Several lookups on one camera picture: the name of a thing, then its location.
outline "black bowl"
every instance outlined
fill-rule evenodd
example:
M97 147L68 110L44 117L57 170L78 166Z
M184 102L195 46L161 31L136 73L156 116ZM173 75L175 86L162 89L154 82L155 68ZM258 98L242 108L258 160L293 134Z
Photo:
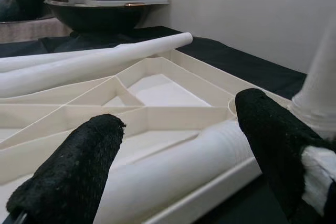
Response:
M90 6L69 3L69 0L45 0L56 18L81 33L108 31L120 33L133 29L144 17L147 6Z

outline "white tray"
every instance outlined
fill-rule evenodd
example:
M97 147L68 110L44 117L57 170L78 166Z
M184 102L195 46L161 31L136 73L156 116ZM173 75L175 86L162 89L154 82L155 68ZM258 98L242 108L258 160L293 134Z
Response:
M172 50L115 76L0 99L1 118L13 119L0 123L0 208L73 129L95 115L111 113L127 124L113 172L192 141L208 126L236 120L235 94L255 87ZM267 94L283 106L289 104ZM259 175L255 159L249 158L145 223L192 223ZM1 212L0 221L6 214Z

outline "white tube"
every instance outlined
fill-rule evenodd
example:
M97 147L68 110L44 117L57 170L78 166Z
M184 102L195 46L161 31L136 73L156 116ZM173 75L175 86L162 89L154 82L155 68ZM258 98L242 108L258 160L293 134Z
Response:
M120 44L116 47L121 47L129 44ZM74 52L58 52L54 54L43 54L43 55L28 55L28 56L17 56L17 57L7 57L0 58L0 73L9 72L12 70L29 68L32 66L51 63L59 60L70 59L73 57L84 56L89 54L95 54L97 52L108 53L111 48L103 49L93 49L84 51L74 51Z
M30 68L0 73L0 98L30 94L57 87L81 77L111 69L132 60L166 52L192 42L190 33L148 40L108 51L78 56Z
M324 138L336 137L336 17L327 27L292 113Z
M253 154L236 121L111 170L94 223L141 223Z

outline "black table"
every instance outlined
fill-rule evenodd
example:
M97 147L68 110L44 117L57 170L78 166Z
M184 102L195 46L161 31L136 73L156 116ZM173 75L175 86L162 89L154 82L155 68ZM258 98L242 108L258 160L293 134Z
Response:
M77 34L69 37L43 38L38 41L0 44L0 57L13 57L49 52L64 52L115 47L180 33L166 27L150 27L112 34ZM220 42L194 38L178 49L196 59L222 69L259 87L291 99L301 89L306 75L269 61L227 47ZM260 176L225 201L196 224L287 224L264 176Z

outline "white wall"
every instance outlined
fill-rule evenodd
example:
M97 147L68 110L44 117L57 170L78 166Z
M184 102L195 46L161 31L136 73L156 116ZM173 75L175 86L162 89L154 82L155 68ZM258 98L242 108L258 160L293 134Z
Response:
M147 26L163 25L307 72L336 0L170 0Z

